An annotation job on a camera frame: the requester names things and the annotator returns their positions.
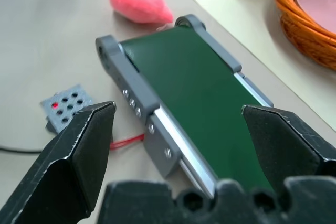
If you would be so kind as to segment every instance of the green belt surface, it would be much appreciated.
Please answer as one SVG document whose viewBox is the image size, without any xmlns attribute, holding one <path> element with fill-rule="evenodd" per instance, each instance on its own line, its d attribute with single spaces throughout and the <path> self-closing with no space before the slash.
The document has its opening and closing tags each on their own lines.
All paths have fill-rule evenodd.
<svg viewBox="0 0 336 224">
<path fill-rule="evenodd" d="M 241 114 L 243 104 L 259 102 L 193 29 L 175 27 L 122 47 L 219 178 L 246 190 L 271 188 Z"/>
</svg>

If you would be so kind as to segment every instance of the hole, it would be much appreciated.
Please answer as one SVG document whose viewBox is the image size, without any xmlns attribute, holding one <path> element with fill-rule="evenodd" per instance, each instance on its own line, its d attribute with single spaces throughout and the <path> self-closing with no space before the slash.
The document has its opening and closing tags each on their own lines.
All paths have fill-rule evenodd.
<svg viewBox="0 0 336 224">
<path fill-rule="evenodd" d="M 183 205 L 191 212 L 198 211 L 203 207 L 203 198 L 196 193 L 189 193 L 184 196 Z"/>
<path fill-rule="evenodd" d="M 263 212 L 271 212 L 276 209 L 273 199 L 265 193 L 258 193 L 254 196 L 254 203 Z"/>
</svg>

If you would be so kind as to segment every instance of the wicker basket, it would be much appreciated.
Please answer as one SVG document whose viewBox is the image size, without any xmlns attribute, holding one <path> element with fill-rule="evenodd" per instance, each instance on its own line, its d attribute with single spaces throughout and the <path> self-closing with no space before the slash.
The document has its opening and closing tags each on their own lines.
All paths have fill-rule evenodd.
<svg viewBox="0 0 336 224">
<path fill-rule="evenodd" d="M 336 34 L 314 22 L 296 0 L 276 0 L 282 11 L 281 26 L 287 38 L 306 56 L 336 70 Z"/>
</svg>

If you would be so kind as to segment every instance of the screw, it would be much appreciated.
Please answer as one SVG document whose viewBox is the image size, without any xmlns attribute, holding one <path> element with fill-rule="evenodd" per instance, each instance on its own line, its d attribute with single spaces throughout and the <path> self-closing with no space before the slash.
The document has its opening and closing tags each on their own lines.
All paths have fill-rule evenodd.
<svg viewBox="0 0 336 224">
<path fill-rule="evenodd" d="M 154 134 L 155 132 L 154 125 L 153 124 L 148 125 L 148 130 L 149 130 L 149 133 Z"/>
<path fill-rule="evenodd" d="M 127 89 L 124 89 L 124 90 L 122 91 L 122 95 L 127 99 L 128 96 L 129 96 L 128 90 L 127 90 Z"/>
<path fill-rule="evenodd" d="M 131 108 L 135 108 L 135 101 L 133 99 L 130 99 L 130 106 Z"/>
<path fill-rule="evenodd" d="M 166 158 L 168 159 L 172 157 L 172 152 L 169 148 L 164 149 L 164 155 L 166 155 Z"/>
<path fill-rule="evenodd" d="M 140 108 L 136 108 L 135 109 L 135 114 L 137 115 L 137 117 L 141 117 L 141 109 Z"/>
</svg>

